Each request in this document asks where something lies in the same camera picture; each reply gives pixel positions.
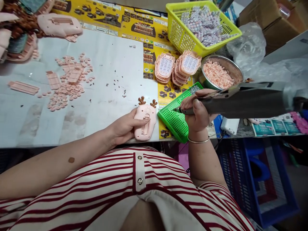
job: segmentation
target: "silver bracelet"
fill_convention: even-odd
[[[207,141],[210,140],[210,136],[208,137],[208,139],[206,141],[192,141],[192,140],[189,139],[189,136],[187,136],[187,138],[188,138],[188,141],[190,141],[191,143],[206,143]]]

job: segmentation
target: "striped shirt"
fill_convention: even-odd
[[[33,198],[0,201],[3,230],[119,230],[138,200],[169,230],[253,230],[224,186],[196,187],[174,159],[149,147],[113,149]]]

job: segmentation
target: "hand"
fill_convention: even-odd
[[[106,128],[111,134],[113,148],[134,138],[134,127],[143,126],[149,122],[149,119],[134,119],[136,112],[137,108],[134,108],[130,113],[118,118]]]
[[[217,115],[209,115],[205,106],[197,99],[214,92],[212,89],[202,89],[196,91],[196,93],[190,97],[185,98],[181,102],[181,109],[193,108],[194,115],[185,115],[185,120],[189,128],[189,138],[194,141],[204,141],[207,137],[206,127],[213,121]]]

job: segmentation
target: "yellow basket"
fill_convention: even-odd
[[[201,57],[205,57],[224,46],[227,42],[236,39],[242,35],[238,29],[222,12],[220,12],[220,24],[223,27],[224,34],[237,34],[229,39],[221,41],[210,47],[204,46],[199,39],[184,25],[181,21],[182,13],[191,13],[194,6],[203,7],[207,5],[210,11],[219,11],[217,6],[210,1],[168,3],[166,10],[168,12],[168,38],[176,49],[183,53],[186,50],[197,52]]]

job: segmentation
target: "white tabletop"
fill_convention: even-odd
[[[135,108],[141,96],[148,103],[158,100],[157,82],[143,79],[141,42],[84,30],[76,43],[42,38],[38,49],[39,62],[0,65],[0,148],[64,144],[107,127]],[[46,71],[64,74],[55,58],[69,55],[78,59],[82,52],[91,59],[94,72],[87,77],[95,76],[95,85],[83,82],[85,93],[69,101],[64,109],[51,112],[47,108],[49,98],[37,98],[7,86],[9,81],[21,81],[39,87],[39,94],[47,92],[50,86]],[[150,141],[159,141],[158,122]]]

